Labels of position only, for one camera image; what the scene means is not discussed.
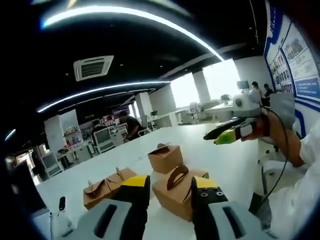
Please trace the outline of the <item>person's right hand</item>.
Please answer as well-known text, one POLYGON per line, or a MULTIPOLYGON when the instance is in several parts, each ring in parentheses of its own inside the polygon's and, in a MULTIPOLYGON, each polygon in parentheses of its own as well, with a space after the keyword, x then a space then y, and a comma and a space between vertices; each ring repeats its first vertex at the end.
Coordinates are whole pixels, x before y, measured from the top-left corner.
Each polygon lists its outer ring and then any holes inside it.
POLYGON ((270 136, 270 121, 267 115, 260 114, 253 124, 252 132, 241 138, 241 141, 255 140, 261 137, 270 136))

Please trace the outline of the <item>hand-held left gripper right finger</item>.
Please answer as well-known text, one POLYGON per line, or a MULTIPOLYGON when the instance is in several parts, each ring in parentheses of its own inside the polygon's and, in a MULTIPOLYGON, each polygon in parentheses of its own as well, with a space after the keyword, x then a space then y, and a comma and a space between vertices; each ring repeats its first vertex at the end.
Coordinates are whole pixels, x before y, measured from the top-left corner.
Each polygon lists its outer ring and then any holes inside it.
POLYGON ((259 219, 236 201, 228 201, 211 179, 191 181, 192 223, 198 240, 274 240, 259 219))

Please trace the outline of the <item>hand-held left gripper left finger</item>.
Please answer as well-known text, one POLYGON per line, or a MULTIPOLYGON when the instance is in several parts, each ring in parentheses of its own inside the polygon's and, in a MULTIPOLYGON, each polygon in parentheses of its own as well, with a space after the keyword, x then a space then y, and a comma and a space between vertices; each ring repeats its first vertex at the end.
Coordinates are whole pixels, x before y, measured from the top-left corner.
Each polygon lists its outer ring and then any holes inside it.
POLYGON ((141 240, 148 220, 149 175, 124 181, 111 199, 88 210, 77 228, 60 240, 141 240))

